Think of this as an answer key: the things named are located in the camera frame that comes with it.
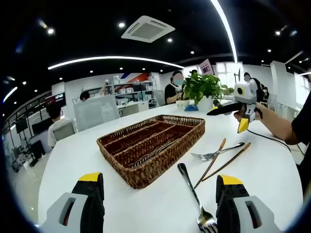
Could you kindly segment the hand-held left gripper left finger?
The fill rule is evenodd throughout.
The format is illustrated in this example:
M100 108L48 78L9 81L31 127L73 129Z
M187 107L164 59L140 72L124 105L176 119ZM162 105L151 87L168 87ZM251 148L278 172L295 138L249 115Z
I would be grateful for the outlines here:
M47 210L42 233L102 233L104 225L104 179L100 172L79 178Z

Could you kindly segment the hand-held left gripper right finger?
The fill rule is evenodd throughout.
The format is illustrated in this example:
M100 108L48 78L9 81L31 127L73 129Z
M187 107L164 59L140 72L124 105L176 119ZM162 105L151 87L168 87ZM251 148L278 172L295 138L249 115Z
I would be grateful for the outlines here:
M216 218L219 233L278 233L273 212L231 176L218 175Z

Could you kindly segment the person's right hand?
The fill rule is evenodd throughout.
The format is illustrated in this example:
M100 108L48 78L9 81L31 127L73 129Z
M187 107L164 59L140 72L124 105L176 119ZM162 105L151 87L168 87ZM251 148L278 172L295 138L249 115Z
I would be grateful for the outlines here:
M267 109L266 106L258 102L256 104L256 107L260 109L262 113L264 113L264 111ZM234 113L234 117L237 119L238 122L240 122L241 118L244 116L245 111L246 111L246 105L244 104L239 111ZM261 119L260 114L256 112L256 120L260 120L260 119Z

